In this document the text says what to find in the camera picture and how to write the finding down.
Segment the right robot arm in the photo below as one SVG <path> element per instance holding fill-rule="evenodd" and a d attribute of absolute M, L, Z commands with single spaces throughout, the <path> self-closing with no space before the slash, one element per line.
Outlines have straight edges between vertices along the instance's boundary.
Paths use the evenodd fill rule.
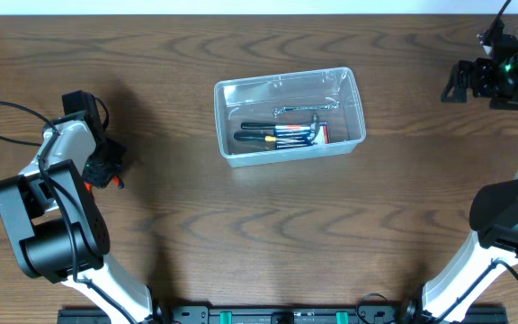
<path fill-rule="evenodd" d="M 468 95 L 488 99 L 495 110 L 518 111 L 518 40 L 496 17 L 478 35 L 486 56 L 453 66 L 444 103 Z M 399 311 L 399 323 L 504 323 L 506 316 L 473 302 L 503 272 L 518 282 L 518 171 L 514 179 L 482 187 L 469 211 L 470 232 L 450 263 L 424 283 Z"/>

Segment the silver wrench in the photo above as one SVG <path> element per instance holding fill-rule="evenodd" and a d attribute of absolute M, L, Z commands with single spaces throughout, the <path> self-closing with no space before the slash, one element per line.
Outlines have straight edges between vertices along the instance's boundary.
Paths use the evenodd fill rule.
<path fill-rule="evenodd" d="M 275 107 L 272 109 L 272 114 L 274 117 L 285 113 L 294 113 L 294 112 L 303 112 L 303 111 L 327 111 L 338 109 L 341 104 L 337 101 L 333 101 L 330 103 L 323 104 L 313 104 L 313 105 L 301 105 L 301 106 L 282 106 Z"/>

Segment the blue drill bit case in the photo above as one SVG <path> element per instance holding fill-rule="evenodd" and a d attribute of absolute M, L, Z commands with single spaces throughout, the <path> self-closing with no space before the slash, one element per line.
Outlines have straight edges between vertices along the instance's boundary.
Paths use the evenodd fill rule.
<path fill-rule="evenodd" d="M 275 142 L 277 149 L 296 149 L 314 145 L 325 145 L 330 142 L 326 122 L 319 124 L 317 135 L 314 135 L 310 130 L 284 129 L 276 129 L 274 135 L 278 138 Z"/>

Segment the black yellow screwdriver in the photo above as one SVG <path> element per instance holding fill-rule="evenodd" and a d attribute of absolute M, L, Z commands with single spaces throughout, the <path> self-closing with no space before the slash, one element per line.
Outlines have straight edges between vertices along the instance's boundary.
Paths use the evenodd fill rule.
<path fill-rule="evenodd" d="M 311 142 L 304 136 L 275 136 L 261 133 L 239 131 L 234 134 L 237 141 L 262 141 L 277 145 L 310 145 Z"/>

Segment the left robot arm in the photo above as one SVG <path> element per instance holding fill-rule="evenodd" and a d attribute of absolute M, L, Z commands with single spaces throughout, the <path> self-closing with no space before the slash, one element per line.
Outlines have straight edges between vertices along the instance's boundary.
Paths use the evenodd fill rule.
<path fill-rule="evenodd" d="M 18 175 L 0 181 L 0 217 L 20 269 L 82 293 L 110 323 L 158 323 L 150 289 L 111 253 L 95 188 L 123 187 L 126 149 L 106 135 L 109 112 L 84 91 L 62 97 L 42 142 Z"/>

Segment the small claw hammer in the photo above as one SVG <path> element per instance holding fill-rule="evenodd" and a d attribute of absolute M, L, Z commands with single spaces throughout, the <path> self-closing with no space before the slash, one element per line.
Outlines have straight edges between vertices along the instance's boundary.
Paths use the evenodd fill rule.
<path fill-rule="evenodd" d="M 319 124 L 322 123 L 317 115 L 312 117 L 311 123 L 305 124 L 279 124 L 279 123 L 267 123 L 267 122 L 242 122 L 240 125 L 240 131 L 261 133 L 265 135 L 274 135 L 276 129 L 292 130 L 292 131 L 304 131 L 310 130 L 314 135 L 317 135 L 319 131 Z"/>

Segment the red black pliers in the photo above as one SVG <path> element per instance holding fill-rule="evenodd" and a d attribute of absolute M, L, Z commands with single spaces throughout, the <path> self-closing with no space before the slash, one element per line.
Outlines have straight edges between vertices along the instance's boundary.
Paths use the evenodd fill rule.
<path fill-rule="evenodd" d="M 124 188 L 124 186 L 125 186 L 125 184 L 123 183 L 123 181 L 121 180 L 121 178 L 120 178 L 119 176 L 117 176 L 117 175 L 115 175 L 115 176 L 113 177 L 112 181 L 117 185 L 117 187 L 118 187 L 119 189 L 123 189 L 123 188 Z M 94 186 L 93 186 L 92 184 L 90 184 L 90 183 L 86 183 L 86 184 L 85 184 L 85 187 L 86 187 L 87 191 L 88 191 L 89 193 L 91 193 L 91 192 L 93 191 L 93 187 L 94 187 Z"/>

